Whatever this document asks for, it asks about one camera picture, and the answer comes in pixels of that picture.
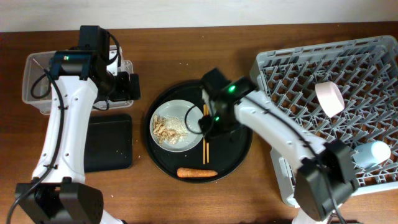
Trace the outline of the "blue cup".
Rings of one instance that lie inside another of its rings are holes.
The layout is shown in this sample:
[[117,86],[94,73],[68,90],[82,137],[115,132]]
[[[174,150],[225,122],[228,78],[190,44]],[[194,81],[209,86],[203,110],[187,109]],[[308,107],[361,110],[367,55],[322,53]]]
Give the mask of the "blue cup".
[[355,149],[357,153],[353,156],[355,163],[368,169],[374,167],[391,156],[390,147],[382,141],[373,141],[357,146]]

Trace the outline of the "orange carrot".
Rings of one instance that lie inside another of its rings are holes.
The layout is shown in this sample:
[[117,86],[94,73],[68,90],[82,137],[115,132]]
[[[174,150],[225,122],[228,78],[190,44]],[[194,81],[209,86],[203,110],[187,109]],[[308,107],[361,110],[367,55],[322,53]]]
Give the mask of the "orange carrot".
[[190,169],[190,168],[178,168],[177,176],[181,178],[202,178],[202,177],[214,177],[218,173],[214,170],[201,170],[201,169]]

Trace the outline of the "wooden chopstick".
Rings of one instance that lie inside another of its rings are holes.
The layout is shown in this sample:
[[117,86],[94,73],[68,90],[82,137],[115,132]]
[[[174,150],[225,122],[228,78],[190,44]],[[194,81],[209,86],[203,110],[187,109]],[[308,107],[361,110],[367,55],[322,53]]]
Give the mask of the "wooden chopstick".
[[[204,107],[205,107],[205,116],[207,116],[207,115],[209,115],[209,108],[206,104],[204,105]],[[209,161],[210,161],[209,151],[210,151],[209,143],[205,140],[205,157],[206,157],[205,164],[209,163]]]
[[[203,115],[207,115],[207,108],[206,104],[203,105]],[[203,134],[203,165],[206,164],[206,141],[205,141],[205,134]]]

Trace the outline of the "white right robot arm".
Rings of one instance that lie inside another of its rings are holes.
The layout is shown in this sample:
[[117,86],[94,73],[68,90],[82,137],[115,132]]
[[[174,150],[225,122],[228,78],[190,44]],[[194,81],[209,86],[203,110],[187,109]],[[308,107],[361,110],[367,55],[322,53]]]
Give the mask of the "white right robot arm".
[[349,146],[301,127],[246,77],[232,82],[214,68],[201,78],[200,88],[210,111],[198,122],[207,140],[247,127],[287,160],[300,207],[294,223],[327,223],[333,217],[345,223],[339,207],[358,189]]

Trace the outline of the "pink bowl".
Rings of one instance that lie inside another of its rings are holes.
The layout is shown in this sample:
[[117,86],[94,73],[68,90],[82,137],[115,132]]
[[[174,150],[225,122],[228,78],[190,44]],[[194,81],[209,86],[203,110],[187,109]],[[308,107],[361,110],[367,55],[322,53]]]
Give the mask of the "pink bowl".
[[322,110],[329,118],[332,118],[344,110],[344,99],[335,83],[317,83],[315,85],[315,93]]

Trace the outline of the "light grey plate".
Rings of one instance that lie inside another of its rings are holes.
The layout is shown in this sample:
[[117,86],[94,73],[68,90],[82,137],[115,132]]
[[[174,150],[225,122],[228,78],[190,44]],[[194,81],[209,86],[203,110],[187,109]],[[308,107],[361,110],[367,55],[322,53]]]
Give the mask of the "light grey plate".
[[[175,116],[183,121],[183,124],[190,132],[183,141],[176,144],[163,143],[160,145],[155,135],[152,133],[152,119],[155,115]],[[150,115],[149,134],[154,140],[155,145],[169,152],[185,152],[194,148],[203,138],[198,120],[203,117],[202,110],[193,103],[186,100],[171,100],[158,106]]]

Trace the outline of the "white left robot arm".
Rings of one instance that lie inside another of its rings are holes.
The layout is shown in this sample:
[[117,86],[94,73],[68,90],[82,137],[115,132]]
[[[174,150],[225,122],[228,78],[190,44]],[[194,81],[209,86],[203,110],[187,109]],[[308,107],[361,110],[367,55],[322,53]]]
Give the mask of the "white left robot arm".
[[119,47],[54,53],[43,69],[52,92],[44,146],[31,181],[16,186],[7,223],[16,207],[35,223],[122,223],[104,209],[101,191],[85,185],[84,170],[91,110],[115,91],[121,60]]

